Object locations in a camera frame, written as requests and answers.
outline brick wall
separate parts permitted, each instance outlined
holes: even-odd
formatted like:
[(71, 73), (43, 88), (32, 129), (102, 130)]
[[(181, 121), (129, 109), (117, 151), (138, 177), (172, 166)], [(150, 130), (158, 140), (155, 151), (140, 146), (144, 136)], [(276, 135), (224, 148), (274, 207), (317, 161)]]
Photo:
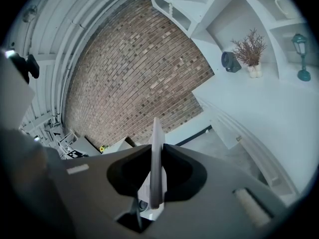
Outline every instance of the brick wall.
[(153, 119), (168, 132), (202, 112), (191, 93), (214, 74), (195, 44), (151, 0), (129, 0), (83, 50), (66, 100), (66, 126), (97, 147), (146, 143)]

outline black object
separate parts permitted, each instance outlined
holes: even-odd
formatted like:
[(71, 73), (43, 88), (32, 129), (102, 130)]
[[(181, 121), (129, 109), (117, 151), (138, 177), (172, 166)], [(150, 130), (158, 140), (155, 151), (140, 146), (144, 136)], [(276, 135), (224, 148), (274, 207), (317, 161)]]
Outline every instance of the black object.
[(230, 73), (236, 73), (241, 69), (241, 65), (232, 52), (224, 51), (223, 54), (221, 54), (221, 64), (226, 68), (226, 71)]
[[(107, 178), (120, 195), (137, 198), (137, 192), (151, 170), (151, 147), (148, 145), (110, 165)], [(161, 161), (167, 176), (165, 202), (188, 200), (204, 186), (207, 171), (195, 159), (164, 144)]]
[(147, 202), (144, 202), (143, 200), (139, 200), (139, 209), (140, 212), (145, 211), (148, 208), (149, 204)]
[(200, 135), (206, 133), (206, 130), (211, 130), (212, 129), (212, 126), (209, 125), (208, 127), (204, 128), (203, 130), (199, 131), (198, 133), (192, 135), (191, 137), (175, 144), (176, 146), (183, 146), (184, 144), (188, 143), (189, 141), (192, 141), (194, 140), (195, 138), (199, 137)]
[(67, 154), (69, 157), (78, 158), (78, 157), (88, 157), (89, 155), (83, 154), (77, 150), (73, 150)]
[(28, 55), (26, 60), (20, 57), (18, 53), (14, 53), (9, 58), (28, 84), (30, 81), (28, 75), (29, 72), (33, 78), (39, 78), (40, 67), (32, 54)]

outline dried plant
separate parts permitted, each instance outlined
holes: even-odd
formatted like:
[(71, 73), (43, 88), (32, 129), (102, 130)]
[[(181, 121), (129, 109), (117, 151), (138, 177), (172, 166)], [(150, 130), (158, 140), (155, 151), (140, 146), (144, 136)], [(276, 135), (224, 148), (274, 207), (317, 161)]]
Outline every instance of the dried plant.
[(256, 33), (257, 30), (250, 30), (250, 33), (244, 40), (231, 40), (236, 47), (232, 50), (235, 57), (247, 66), (256, 66), (259, 64), (260, 56), (266, 49), (264, 37)]

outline white shelving unit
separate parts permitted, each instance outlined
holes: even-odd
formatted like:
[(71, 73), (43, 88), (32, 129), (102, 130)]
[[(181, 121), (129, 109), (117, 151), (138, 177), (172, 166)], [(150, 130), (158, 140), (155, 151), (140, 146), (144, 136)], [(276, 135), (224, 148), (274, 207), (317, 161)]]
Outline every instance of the white shelving unit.
[[(319, 129), (313, 123), (319, 111), (319, 48), (307, 21), (304, 18), (286, 19), (275, 0), (163, 1), (166, 3), (156, 4), (152, 0), (153, 6), (193, 40), (215, 73), (193, 93), (219, 111), (213, 116), (218, 122), (212, 124), (225, 144), (231, 146), (235, 135), (246, 132), (243, 145), (247, 151), (252, 156), (260, 156), (258, 152), (263, 151), (270, 160), (278, 160), (296, 186), (297, 190), (294, 190), (286, 184), (283, 194), (301, 192), (319, 160)], [(261, 58), (264, 76), (250, 79), (245, 67), (234, 74), (226, 72), (221, 65), (222, 52), (231, 51), (232, 38), (242, 39), (254, 27), (265, 36), (268, 45)], [(312, 76), (310, 82), (297, 78), (301, 58), (291, 42), (296, 33), (308, 38), (306, 64)], [(299, 114), (307, 115), (305, 119), (299, 119)], [(302, 162), (303, 167), (300, 169), (292, 159)], [(272, 185), (275, 186), (278, 170), (275, 173), (271, 168), (267, 171), (269, 183), (274, 181)]]
[[(317, 88), (319, 84), (317, 68), (319, 66), (319, 48), (317, 46), (315, 47), (308, 43), (310, 52), (306, 56), (308, 69), (313, 76), (312, 82), (302, 82), (297, 78), (296, 74), (296, 68), (298, 66), (301, 68), (301, 58), (295, 52), (291, 39), (295, 33), (299, 32), (308, 37), (309, 40), (314, 40), (307, 21), (304, 18), (286, 19), (276, 7), (275, 0), (244, 1), (254, 11), (255, 15), (253, 17), (258, 18), (261, 23), (257, 31), (261, 32), (267, 40), (268, 50), (264, 52), (266, 53), (264, 61), (277, 63), (277, 73), (281, 81), (319, 94), (319, 89)], [(214, 35), (214, 30), (209, 31), (208, 27), (217, 17), (225, 13), (224, 9), (232, 0), (152, 0), (152, 2), (154, 7), (170, 18), (188, 37), (192, 38), (215, 74), (222, 74), (227, 77), (219, 60), (223, 51), (231, 50), (231, 45), (230, 43), (229, 46), (221, 45)], [(233, 17), (235, 19), (239, 18), (238, 15), (233, 15)], [(242, 20), (242, 23), (240, 23), (240, 20), (233, 21), (239, 27), (236, 29), (235, 26), (230, 26), (230, 28), (233, 28), (233, 36), (231, 35), (232, 31), (229, 31), (228, 40), (230, 41), (234, 38), (236, 36), (235, 33), (239, 31), (245, 30), (248, 33), (249, 27), (254, 27), (252, 24), (245, 24), (249, 22), (247, 19)]]

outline white wall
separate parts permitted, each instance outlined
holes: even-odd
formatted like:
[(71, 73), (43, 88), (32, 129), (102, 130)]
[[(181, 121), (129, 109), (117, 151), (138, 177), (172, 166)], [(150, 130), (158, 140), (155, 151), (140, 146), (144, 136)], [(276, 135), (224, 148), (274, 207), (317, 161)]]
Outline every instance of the white wall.
[(188, 122), (165, 134), (165, 143), (177, 144), (210, 126), (209, 119), (201, 113)]
[(261, 62), (276, 62), (274, 50), (266, 30), (260, 19), (245, 0), (233, 0), (208, 26), (207, 31), (213, 36), (222, 51), (231, 51), (234, 44), (231, 39), (242, 40), (250, 31), (257, 29), (257, 33), (265, 37), (268, 45)]

